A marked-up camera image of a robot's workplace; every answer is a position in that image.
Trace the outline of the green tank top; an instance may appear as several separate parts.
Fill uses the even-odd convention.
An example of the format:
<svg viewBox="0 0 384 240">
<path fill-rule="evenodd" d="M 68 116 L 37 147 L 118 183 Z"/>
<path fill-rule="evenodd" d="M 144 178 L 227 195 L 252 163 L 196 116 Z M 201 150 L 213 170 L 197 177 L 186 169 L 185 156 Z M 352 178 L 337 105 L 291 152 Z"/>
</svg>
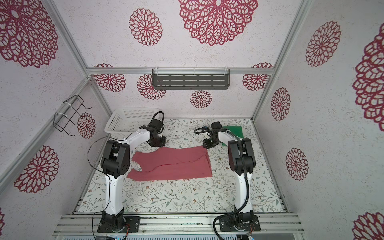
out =
<svg viewBox="0 0 384 240">
<path fill-rule="evenodd" d="M 219 140 L 223 146 L 226 146 L 228 141 L 234 140 L 235 137 L 243 138 L 243 130 L 240 126 L 223 126 L 223 129 L 227 129 L 226 132 L 219 133 Z"/>
</svg>

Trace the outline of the pink red tank top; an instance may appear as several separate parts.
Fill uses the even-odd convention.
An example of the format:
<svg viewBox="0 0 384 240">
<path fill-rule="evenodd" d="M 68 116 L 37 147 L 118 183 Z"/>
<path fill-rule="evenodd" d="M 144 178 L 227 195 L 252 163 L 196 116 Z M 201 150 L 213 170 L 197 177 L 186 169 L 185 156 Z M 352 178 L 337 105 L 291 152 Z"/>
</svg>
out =
<svg viewBox="0 0 384 240">
<path fill-rule="evenodd" d="M 211 178 L 212 167 L 207 149 L 202 146 L 172 149 L 162 147 L 151 153 L 136 152 L 133 161 L 141 170 L 132 169 L 128 179 L 144 181 L 174 181 Z"/>
</svg>

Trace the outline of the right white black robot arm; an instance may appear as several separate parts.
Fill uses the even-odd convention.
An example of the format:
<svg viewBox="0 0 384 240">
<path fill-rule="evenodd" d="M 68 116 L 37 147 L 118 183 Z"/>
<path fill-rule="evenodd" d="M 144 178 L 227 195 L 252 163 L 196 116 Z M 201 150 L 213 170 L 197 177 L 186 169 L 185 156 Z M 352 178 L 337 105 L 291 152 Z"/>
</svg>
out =
<svg viewBox="0 0 384 240">
<path fill-rule="evenodd" d="M 208 139 L 203 140 L 203 147 L 211 149 L 222 143 L 228 147 L 229 166 L 237 176 L 236 191 L 238 196 L 234 211 L 226 214 L 233 216 L 239 222 L 251 220 L 253 214 L 251 198 L 251 178 L 256 160 L 252 141 L 233 134 L 229 129 L 223 128 L 220 122 L 214 122 L 210 127 L 194 130 L 195 134 L 207 134 Z"/>
</svg>

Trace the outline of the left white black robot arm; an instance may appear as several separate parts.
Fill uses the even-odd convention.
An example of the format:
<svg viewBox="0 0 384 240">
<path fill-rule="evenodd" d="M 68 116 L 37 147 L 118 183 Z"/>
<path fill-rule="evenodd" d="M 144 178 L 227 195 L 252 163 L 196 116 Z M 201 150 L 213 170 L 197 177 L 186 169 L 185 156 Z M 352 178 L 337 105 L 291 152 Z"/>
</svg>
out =
<svg viewBox="0 0 384 240">
<path fill-rule="evenodd" d="M 154 148 L 164 147 L 166 137 L 160 136 L 163 130 L 164 121 L 152 119 L 148 125 L 139 127 L 137 131 L 122 140 L 107 141 L 101 168 L 107 181 L 106 209 L 103 213 L 108 217 L 115 217 L 124 212 L 123 177 L 130 168 L 131 151 L 142 143 L 148 143 Z"/>
</svg>

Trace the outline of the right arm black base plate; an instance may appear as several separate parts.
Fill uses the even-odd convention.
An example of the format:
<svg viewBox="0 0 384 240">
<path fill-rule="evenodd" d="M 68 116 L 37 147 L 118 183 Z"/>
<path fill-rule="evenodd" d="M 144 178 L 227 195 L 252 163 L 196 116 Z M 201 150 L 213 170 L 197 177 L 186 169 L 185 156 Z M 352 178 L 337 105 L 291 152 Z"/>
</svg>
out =
<svg viewBox="0 0 384 240">
<path fill-rule="evenodd" d="M 258 217 L 251 213 L 238 213 L 220 219 L 221 232 L 259 232 L 261 225 Z"/>
</svg>

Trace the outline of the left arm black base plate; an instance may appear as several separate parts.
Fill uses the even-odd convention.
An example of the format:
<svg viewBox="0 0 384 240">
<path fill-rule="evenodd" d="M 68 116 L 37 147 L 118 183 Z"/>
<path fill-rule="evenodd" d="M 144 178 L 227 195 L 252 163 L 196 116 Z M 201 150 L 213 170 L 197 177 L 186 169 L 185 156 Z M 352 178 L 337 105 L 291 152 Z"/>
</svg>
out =
<svg viewBox="0 0 384 240">
<path fill-rule="evenodd" d="M 140 220 L 140 217 L 105 215 L 101 218 L 97 233 L 137 233 Z"/>
</svg>

